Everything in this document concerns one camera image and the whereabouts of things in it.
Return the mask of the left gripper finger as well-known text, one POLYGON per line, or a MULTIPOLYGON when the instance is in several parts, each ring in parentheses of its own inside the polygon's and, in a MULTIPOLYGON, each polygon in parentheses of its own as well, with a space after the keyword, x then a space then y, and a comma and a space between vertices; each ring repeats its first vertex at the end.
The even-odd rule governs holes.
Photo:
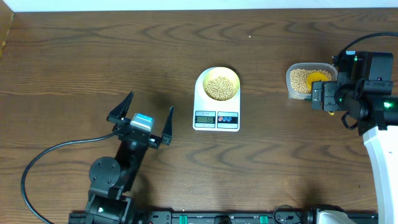
POLYGON ((134 93, 131 91, 120 104, 118 104, 113 110, 109 112, 107 121, 112 123, 123 123, 124 117, 127 115, 133 96, 134 93))
POLYGON ((173 115, 174 115, 174 107, 171 106, 169 109, 169 115, 167 117, 164 129, 162 131, 162 144, 169 145, 171 143, 173 135, 173 126, 172 126, 173 115))

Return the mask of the yellow measuring scoop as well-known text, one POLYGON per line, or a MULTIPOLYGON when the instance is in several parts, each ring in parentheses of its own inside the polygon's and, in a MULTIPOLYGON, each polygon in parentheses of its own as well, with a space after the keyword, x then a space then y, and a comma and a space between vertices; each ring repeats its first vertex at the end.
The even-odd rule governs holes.
POLYGON ((330 79, 320 72, 313 72, 308 75, 306 84, 311 93, 311 108, 313 110, 321 110, 323 108, 323 85, 328 81, 330 81, 330 79))

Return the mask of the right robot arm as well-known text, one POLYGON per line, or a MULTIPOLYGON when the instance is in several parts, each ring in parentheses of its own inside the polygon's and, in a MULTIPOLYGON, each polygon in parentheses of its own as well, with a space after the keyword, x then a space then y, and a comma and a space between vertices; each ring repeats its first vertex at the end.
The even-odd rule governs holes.
POLYGON ((342 111, 345 128, 363 137, 373 170, 378 222, 397 223, 397 97, 394 57, 383 52, 342 52, 332 58, 335 81, 312 82, 311 107, 342 111))

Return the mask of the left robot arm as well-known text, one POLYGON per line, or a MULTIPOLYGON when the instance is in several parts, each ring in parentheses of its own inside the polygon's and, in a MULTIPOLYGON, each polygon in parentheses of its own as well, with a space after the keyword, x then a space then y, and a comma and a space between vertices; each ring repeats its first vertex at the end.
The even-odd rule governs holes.
POLYGON ((158 149, 172 140, 174 107, 169 110, 162 135, 153 135, 154 119, 136 113, 126 118, 134 94, 111 110, 107 120, 114 123, 114 134, 121 141, 114 157, 101 157, 89 170, 90 188, 85 208, 85 224, 147 223, 147 213, 139 210, 134 199, 124 195, 132 185, 148 148, 158 149))

